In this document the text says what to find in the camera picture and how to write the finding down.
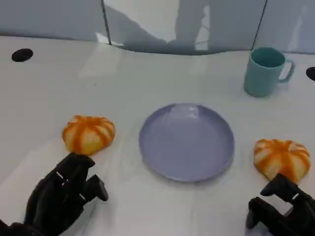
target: black circular hole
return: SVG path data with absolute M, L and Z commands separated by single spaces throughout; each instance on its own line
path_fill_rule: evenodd
M 306 75 L 311 80 L 315 81 L 315 67 L 310 67 L 306 70 Z
M 15 62 L 24 62 L 33 56 L 33 51 L 29 48 L 22 48 L 12 54 L 12 60 Z

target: white table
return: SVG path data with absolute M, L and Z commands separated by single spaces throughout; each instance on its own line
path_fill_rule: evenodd
M 20 48 L 34 56 L 13 62 Z M 61 131 L 72 115 L 103 115 L 115 123 L 117 136 L 94 156 L 92 172 L 104 180 L 110 199 L 91 206 L 69 235 L 260 235 L 245 230 L 248 201 L 267 183 L 252 165 L 252 148 L 260 138 L 293 139 L 315 155 L 315 82 L 305 75 L 315 56 L 287 55 L 297 63 L 292 81 L 261 99 L 242 89 L 248 56 L 154 55 L 91 42 L 1 37 L 0 218 L 8 224 L 23 219 L 35 184 L 67 154 Z M 142 163 L 137 138 L 144 119 L 175 102 L 201 103 L 230 124 L 235 157 L 220 177 L 178 183 Z M 311 169 L 300 186 L 315 197 L 314 180 Z M 289 207 L 268 201 L 282 213 Z

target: pumpkin-shaped bun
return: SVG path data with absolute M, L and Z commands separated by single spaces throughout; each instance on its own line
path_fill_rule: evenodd
M 91 155 L 109 146 L 114 124 L 105 117 L 74 116 L 63 129 L 63 141 L 70 152 Z
M 311 160 L 302 144 L 262 139 L 254 148 L 254 164 L 270 180 L 280 173 L 297 183 L 309 171 Z

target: plate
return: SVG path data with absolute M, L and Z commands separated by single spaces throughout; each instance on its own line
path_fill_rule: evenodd
M 139 134 L 143 161 L 161 175 L 195 182 L 218 175 L 233 160 L 234 136 L 215 111 L 192 103 L 165 106 Z

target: mug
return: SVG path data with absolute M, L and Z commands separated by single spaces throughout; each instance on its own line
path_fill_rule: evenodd
M 279 79 L 285 62 L 291 68 L 285 79 Z M 274 48 L 257 48 L 252 51 L 245 74 L 244 90 L 254 97 L 270 95 L 278 83 L 287 83 L 294 72 L 295 63 L 285 59 L 283 53 Z

